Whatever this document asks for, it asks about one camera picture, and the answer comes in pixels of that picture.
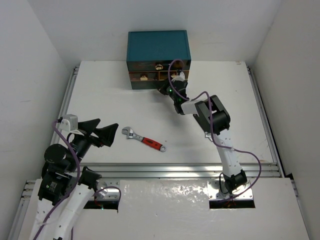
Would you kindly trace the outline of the red handled adjustable wrench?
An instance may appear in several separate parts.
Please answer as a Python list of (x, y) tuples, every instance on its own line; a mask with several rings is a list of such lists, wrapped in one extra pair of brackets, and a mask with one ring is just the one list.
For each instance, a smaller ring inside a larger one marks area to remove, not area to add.
[(131, 127), (129, 127), (129, 126), (124, 127), (121, 130), (121, 133), (123, 135), (126, 135), (127, 139), (137, 140), (137, 141), (142, 142), (143, 144), (145, 144), (145, 145), (147, 145), (147, 146), (149, 146), (149, 147), (151, 147), (153, 149), (156, 149), (156, 150), (158, 150), (160, 152), (164, 153), (167, 150), (167, 148), (163, 144), (161, 144), (161, 143), (159, 143), (159, 142), (157, 142), (155, 140), (152, 140), (150, 138), (147, 138), (147, 137), (140, 136), (140, 135), (136, 134), (133, 131), (133, 129)]

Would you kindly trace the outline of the dark bottom drawer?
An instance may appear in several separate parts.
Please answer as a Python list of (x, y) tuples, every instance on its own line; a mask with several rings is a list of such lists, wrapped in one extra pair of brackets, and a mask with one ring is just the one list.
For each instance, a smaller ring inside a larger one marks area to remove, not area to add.
[(163, 85), (163, 81), (145, 80), (145, 81), (131, 81), (131, 88), (133, 90), (156, 90)]

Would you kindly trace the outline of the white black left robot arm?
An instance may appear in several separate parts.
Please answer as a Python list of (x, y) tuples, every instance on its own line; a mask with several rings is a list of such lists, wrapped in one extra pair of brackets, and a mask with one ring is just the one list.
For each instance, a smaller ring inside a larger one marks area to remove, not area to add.
[(118, 186), (101, 182), (102, 176), (80, 167), (80, 162), (90, 149), (110, 147), (119, 125), (99, 128), (100, 119), (78, 121), (76, 115), (65, 115), (51, 124), (52, 129), (64, 142), (50, 145), (44, 152), (45, 164), (37, 194), (37, 211), (31, 240), (71, 240), (74, 225), (90, 200), (100, 208), (105, 198)]

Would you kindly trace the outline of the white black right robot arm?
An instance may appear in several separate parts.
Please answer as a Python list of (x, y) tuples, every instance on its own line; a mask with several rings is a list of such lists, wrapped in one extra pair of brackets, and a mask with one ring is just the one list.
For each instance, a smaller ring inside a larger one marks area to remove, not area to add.
[(201, 96), (189, 99), (187, 97), (186, 80), (166, 79), (158, 91), (173, 100), (176, 112), (180, 115), (193, 115), (205, 134), (209, 134), (213, 144), (217, 147), (222, 163), (225, 194), (232, 192), (247, 182), (246, 174), (240, 166), (229, 132), (231, 118), (216, 95), (210, 96), (204, 91)]

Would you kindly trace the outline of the teal drawer cabinet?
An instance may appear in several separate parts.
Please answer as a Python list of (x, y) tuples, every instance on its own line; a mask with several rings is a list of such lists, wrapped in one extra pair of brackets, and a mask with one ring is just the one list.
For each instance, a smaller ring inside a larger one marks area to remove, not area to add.
[(175, 61), (192, 60), (186, 30), (130, 31), (127, 38), (126, 61), (169, 61), (170, 71)]

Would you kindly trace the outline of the aluminium rail frame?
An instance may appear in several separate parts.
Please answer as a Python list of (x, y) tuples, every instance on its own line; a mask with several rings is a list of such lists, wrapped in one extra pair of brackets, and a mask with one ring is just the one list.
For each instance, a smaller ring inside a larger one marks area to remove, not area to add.
[(240, 155), (252, 190), (211, 208), (222, 165), (216, 154), (209, 160), (174, 162), (111, 160), (86, 165), (108, 184), (121, 187), (120, 212), (86, 209), (74, 232), (76, 239), (106, 240), (305, 240), (308, 238), (295, 186), (281, 169), (260, 95), (244, 63), (213, 62), (217, 74), (244, 86), (239, 101), (257, 117), (254, 132), (244, 140), (262, 152), (260, 162)]

